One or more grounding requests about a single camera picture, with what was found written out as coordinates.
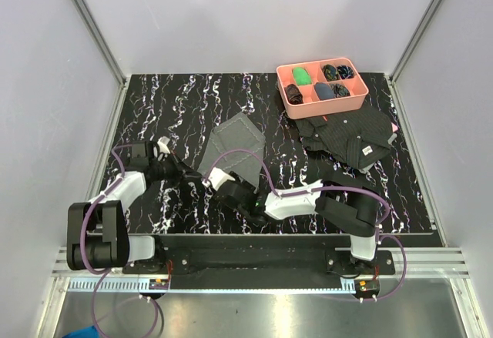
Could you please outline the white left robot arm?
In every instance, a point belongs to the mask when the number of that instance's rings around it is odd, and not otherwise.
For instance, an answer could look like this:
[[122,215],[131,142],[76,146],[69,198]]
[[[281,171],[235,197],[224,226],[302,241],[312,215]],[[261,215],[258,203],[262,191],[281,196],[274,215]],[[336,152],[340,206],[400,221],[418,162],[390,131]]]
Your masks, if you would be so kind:
[[97,196],[68,209],[66,262],[71,270],[101,274],[126,266],[131,242],[125,214],[133,202],[155,183],[178,186],[201,179],[168,147],[168,141],[162,137],[112,149],[120,174]]

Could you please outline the grey cloth napkin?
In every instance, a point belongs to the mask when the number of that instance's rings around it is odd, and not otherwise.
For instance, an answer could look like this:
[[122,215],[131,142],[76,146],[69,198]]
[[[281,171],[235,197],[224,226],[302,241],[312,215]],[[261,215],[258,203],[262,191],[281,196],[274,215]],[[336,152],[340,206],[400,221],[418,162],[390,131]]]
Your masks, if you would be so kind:
[[[263,158],[266,139],[262,132],[242,112],[218,125],[210,133],[206,150],[197,169],[203,176],[211,165],[225,152],[246,149]],[[234,172],[256,189],[259,187],[261,163],[246,152],[233,152],[216,165],[224,172]]]

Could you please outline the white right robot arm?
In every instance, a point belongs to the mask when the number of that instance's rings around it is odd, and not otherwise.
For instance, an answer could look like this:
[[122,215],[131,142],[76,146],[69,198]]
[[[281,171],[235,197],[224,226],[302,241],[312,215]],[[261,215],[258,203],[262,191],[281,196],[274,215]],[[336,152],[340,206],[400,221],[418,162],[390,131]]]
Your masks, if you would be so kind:
[[350,264],[357,273],[377,265],[377,211],[381,199],[362,182],[332,173],[293,189],[261,192],[234,172],[213,168],[203,179],[214,198],[251,223],[263,226],[294,216],[317,215],[350,237]]

